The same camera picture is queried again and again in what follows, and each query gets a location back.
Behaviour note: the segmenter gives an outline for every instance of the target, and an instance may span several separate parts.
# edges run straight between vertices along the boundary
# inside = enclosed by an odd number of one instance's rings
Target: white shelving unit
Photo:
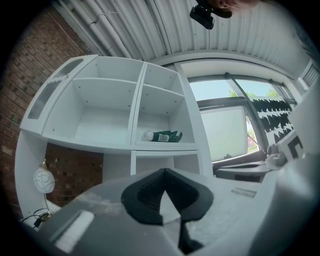
[[[177,72],[139,60],[97,55],[68,60],[43,84],[26,111],[16,150],[16,177],[24,172],[24,179],[32,180],[33,173],[26,174],[25,169],[35,171],[34,166],[21,164],[21,150],[29,148],[33,154],[48,142],[104,153],[104,182],[160,168],[208,173],[202,170],[198,147],[207,143],[206,136],[195,140],[201,124],[190,115],[197,105],[188,87]],[[192,112],[200,115],[199,109]],[[182,132],[180,142],[142,141],[146,131],[168,130]],[[28,136],[35,141],[32,145],[25,145]],[[41,164],[43,154],[35,156]],[[17,187],[24,186],[17,181]],[[32,200],[19,192],[18,198]]]

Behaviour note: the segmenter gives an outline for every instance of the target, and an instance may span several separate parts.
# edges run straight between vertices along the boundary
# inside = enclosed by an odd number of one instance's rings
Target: white pipe
[[[64,8],[64,10],[69,14],[69,16],[73,19],[73,21],[79,26],[79,28],[83,31],[83,33],[89,38],[89,40],[94,44],[94,46],[104,55],[108,54],[96,43],[96,41],[92,38],[92,36],[87,32],[87,30],[82,26],[82,24],[78,21],[77,17],[70,11],[70,9],[66,6],[66,4],[62,0],[58,0],[59,4]]]
[[[82,8],[82,6],[76,0],[69,0],[74,9],[79,13],[79,15],[84,19],[85,23],[89,26],[89,28],[93,31],[96,37],[100,40],[102,45],[110,52],[111,56],[118,56],[112,46],[108,43],[104,35],[97,28],[94,21],[89,17],[86,11]]]
[[[112,36],[113,40],[115,41],[116,45],[120,48],[121,52],[124,54],[126,58],[132,59],[130,53],[128,52],[127,48],[122,43],[120,37],[114,30],[114,28],[111,26],[110,22],[107,20],[105,14],[100,9],[100,7],[95,3],[94,0],[85,0],[87,5],[93,10],[95,15],[97,15],[98,19],[101,21],[105,29],[108,31],[108,33]]]

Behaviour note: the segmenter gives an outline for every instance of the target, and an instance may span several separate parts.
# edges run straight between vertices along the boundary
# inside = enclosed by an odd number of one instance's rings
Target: label
[[[169,135],[159,134],[158,142],[168,142],[168,141],[169,141]]]

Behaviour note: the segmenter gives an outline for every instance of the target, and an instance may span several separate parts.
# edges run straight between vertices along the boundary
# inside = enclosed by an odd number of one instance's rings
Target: black camera
[[[198,5],[192,7],[190,17],[204,26],[207,30],[212,30],[214,28],[215,19],[211,16],[212,13],[225,19],[232,16],[230,11],[213,9],[208,4],[207,0],[196,0],[196,2]]]

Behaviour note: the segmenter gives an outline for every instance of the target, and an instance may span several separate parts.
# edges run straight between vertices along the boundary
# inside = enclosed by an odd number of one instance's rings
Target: window
[[[201,111],[213,162],[267,149],[266,133],[259,128],[257,117],[252,116],[243,91],[249,98],[282,97],[291,106],[295,103],[284,84],[272,80],[230,74],[198,79],[192,77],[189,82]]]

